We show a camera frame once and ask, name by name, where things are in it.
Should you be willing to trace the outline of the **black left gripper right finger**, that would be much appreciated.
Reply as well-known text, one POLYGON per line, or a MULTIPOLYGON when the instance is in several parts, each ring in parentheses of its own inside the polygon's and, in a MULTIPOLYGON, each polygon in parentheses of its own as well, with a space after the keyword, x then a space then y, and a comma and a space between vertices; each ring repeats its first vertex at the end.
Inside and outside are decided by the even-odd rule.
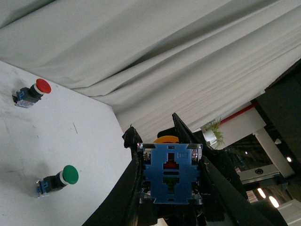
POLYGON ((198 161, 201 174, 200 191, 203 195, 203 213, 208 223, 224 226, 285 226, 280 212, 269 201, 254 204, 247 199, 240 181, 226 153, 206 144, 203 135, 196 136, 174 113, 174 128, 181 144, 202 144, 198 161))

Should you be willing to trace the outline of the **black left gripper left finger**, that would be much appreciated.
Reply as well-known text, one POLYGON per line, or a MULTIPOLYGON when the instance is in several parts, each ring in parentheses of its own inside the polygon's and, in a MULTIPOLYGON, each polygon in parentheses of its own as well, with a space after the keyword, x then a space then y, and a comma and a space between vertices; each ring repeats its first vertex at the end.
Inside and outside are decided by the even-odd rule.
POLYGON ((85 226, 151 226, 158 223, 154 205, 140 204, 143 154, 137 151, 137 144, 142 139, 133 126, 122 138, 124 147, 131 149, 132 160, 106 199, 84 222, 85 226))

